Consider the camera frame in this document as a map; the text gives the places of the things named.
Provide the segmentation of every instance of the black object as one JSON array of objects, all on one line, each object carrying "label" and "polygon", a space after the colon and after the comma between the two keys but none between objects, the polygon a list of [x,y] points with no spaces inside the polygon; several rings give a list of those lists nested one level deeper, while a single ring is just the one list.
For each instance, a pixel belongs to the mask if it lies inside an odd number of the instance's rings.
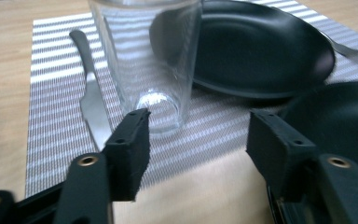
[{"label": "black object", "polygon": [[276,223],[358,223],[358,82],[310,90],[280,116],[253,110],[247,153]]},{"label": "black object", "polygon": [[149,163],[147,109],[130,112],[101,153],[75,158],[64,182],[14,203],[0,190],[0,223],[112,223],[112,201],[134,201]]},{"label": "black object", "polygon": [[194,82],[250,100],[289,98],[323,85],[335,66],[329,41],[277,8],[203,3]]}]

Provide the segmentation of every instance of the placemat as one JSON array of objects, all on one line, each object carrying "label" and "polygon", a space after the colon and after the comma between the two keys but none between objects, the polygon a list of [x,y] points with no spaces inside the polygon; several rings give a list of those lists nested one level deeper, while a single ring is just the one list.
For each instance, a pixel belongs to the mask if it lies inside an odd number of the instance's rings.
[{"label": "placemat", "polygon": [[[252,2],[292,13],[337,42],[358,49],[358,33],[296,1]],[[62,182],[74,157],[94,151],[80,112],[85,83],[81,59],[68,36],[73,29],[82,30],[89,39],[110,122],[116,127],[123,118],[91,14],[34,21],[26,197]],[[336,69],[327,82],[354,80],[358,80],[358,57],[348,59],[337,54]],[[151,160],[142,188],[235,150],[244,150],[249,108],[239,97],[194,88],[189,120],[183,130],[150,139]]]}]

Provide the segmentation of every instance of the table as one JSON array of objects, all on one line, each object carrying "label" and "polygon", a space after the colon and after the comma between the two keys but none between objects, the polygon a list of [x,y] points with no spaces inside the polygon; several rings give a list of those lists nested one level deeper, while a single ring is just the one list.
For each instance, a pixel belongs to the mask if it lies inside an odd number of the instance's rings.
[{"label": "table", "polygon": [[[358,1],[300,0],[358,32]],[[87,1],[0,1],[0,189],[24,198],[33,20],[89,12]],[[117,223],[272,223],[265,183],[238,150],[115,203]]]}]

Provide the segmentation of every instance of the silver knife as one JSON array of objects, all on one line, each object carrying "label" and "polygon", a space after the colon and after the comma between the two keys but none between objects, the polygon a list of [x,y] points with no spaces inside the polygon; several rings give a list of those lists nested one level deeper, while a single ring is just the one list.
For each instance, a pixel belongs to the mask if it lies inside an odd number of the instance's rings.
[{"label": "silver knife", "polygon": [[95,75],[90,44],[86,35],[79,30],[72,31],[69,36],[77,46],[86,74],[86,91],[80,100],[81,112],[95,146],[101,151],[104,148],[104,143],[112,134],[112,127],[107,117],[101,88]]}]

